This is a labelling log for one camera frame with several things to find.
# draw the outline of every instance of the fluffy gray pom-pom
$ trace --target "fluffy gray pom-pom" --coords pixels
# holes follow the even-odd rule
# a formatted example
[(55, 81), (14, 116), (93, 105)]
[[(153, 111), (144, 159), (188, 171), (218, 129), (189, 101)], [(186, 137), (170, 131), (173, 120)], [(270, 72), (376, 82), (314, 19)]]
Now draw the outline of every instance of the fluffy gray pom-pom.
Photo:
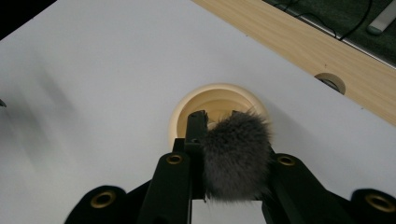
[(253, 200), (269, 192), (270, 144), (264, 118), (233, 112), (203, 139), (204, 182), (209, 199)]

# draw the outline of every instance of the white table surface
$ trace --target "white table surface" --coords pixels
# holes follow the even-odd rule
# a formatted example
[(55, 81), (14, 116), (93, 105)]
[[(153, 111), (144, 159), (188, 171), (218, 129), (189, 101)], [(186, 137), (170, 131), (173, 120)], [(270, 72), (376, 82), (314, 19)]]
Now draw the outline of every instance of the white table surface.
[[(58, 0), (0, 41), (0, 223), (63, 223), (91, 189), (151, 179), (178, 101), (216, 82), (262, 100), (274, 150), (325, 188), (396, 196), (394, 126), (192, 1)], [(264, 223), (260, 203), (192, 215)]]

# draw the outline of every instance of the small round hole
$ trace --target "small round hole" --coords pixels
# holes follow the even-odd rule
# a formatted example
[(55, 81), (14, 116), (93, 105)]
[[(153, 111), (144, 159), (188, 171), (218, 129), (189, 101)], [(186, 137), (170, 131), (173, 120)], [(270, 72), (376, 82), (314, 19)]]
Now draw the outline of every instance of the small round hole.
[(99, 194), (96, 194), (91, 199), (91, 206), (94, 208), (104, 208), (116, 200), (116, 193), (113, 190), (106, 190)]
[(318, 80), (326, 84), (328, 87), (332, 88), (335, 91), (340, 92), (343, 95), (346, 93), (347, 90), (346, 84), (340, 77), (336, 75), (330, 73), (320, 73), (317, 74), (315, 78), (317, 78)]
[(366, 195), (365, 200), (372, 207), (382, 212), (386, 212), (386, 213), (396, 212), (396, 205), (380, 195), (369, 194)]
[(295, 164), (294, 159), (288, 157), (288, 156), (281, 156), (277, 158), (277, 161), (280, 162), (283, 165), (288, 165), (288, 166), (292, 166)]
[(183, 161), (183, 158), (181, 156), (179, 156), (179, 155), (172, 155), (172, 156), (169, 156), (168, 158), (166, 158), (166, 161), (169, 164), (173, 164), (174, 165), (174, 164), (181, 163)]

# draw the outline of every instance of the black cable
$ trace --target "black cable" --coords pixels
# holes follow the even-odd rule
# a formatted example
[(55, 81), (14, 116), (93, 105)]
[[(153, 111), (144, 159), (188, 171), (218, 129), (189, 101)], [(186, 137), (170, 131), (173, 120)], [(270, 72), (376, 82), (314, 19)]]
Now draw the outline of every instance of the black cable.
[[(298, 3), (299, 1), (300, 1), (300, 0), (290, 0), (290, 1), (286, 4), (285, 8), (282, 9), (282, 11), (286, 12), (286, 11), (288, 10), (289, 7), (291, 7), (292, 5)], [(277, 6), (281, 6), (281, 5), (285, 5), (285, 3), (276, 3), (276, 4), (273, 5), (273, 7), (277, 7)]]
[[(285, 8), (282, 9), (282, 11), (286, 12), (289, 7), (291, 7), (293, 4), (298, 3), (300, 0), (290, 0), (286, 5), (285, 3), (276, 3), (273, 5), (273, 7), (277, 7), (280, 5), (285, 5)], [(347, 36), (351, 35), (353, 32), (355, 32), (363, 23), (364, 21), (367, 19), (367, 16), (371, 10), (373, 4), (373, 0), (369, 0), (369, 5), (366, 9), (366, 11), (364, 12), (363, 17), (361, 18), (361, 20), (358, 22), (358, 24), (356, 24), (351, 30), (349, 30), (348, 32), (346, 32), (344, 35), (342, 35), (340, 38), (338, 38), (338, 40), (342, 41), (344, 38), (346, 38)], [(302, 13), (300, 15), (294, 16), (294, 18), (299, 18), (305, 15), (309, 15), (312, 17), (315, 17), (319, 22), (321, 22), (326, 28), (330, 29), (333, 33), (333, 37), (337, 38), (337, 33), (335, 32), (335, 30), (333, 28), (331, 28), (330, 26), (328, 26), (323, 20), (321, 20), (317, 15), (310, 13), (310, 12), (306, 12), (306, 13)]]
[(299, 17), (302, 17), (302, 16), (312, 16), (312, 17), (315, 17), (320, 23), (323, 24), (323, 26), (325, 26), (326, 28), (328, 28), (329, 30), (332, 31), (332, 34), (333, 34), (333, 37), (334, 37), (334, 38), (337, 38), (337, 33), (335, 32), (335, 30), (334, 30), (332, 27), (328, 26), (328, 25), (327, 25), (323, 20), (321, 20), (320, 17), (318, 17), (317, 15), (312, 14), (312, 13), (310, 13), (310, 12), (305, 12), (305, 13), (299, 14), (299, 15), (297, 15), (297, 16), (294, 16), (294, 18), (299, 18)]
[(373, 4), (373, 0), (369, 0), (369, 6), (367, 7), (366, 12), (364, 13), (364, 16), (361, 18), (361, 20), (359, 21), (358, 24), (356, 24), (356, 26), (351, 29), (350, 31), (348, 31), (346, 34), (344, 34), (343, 36), (341, 36), (338, 40), (342, 41), (345, 37), (351, 35), (353, 32), (355, 32), (360, 26), (361, 24), (366, 20), (367, 16), (369, 15), (370, 9), (372, 7)]

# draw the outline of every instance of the wooden edge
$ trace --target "wooden edge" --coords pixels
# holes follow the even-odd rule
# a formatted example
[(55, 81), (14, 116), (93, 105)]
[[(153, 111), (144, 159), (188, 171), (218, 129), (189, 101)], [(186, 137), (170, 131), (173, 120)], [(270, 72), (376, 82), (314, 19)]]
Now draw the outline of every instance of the wooden edge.
[(193, 0), (312, 76), (330, 73), (345, 96), (396, 125), (396, 70), (261, 0)]

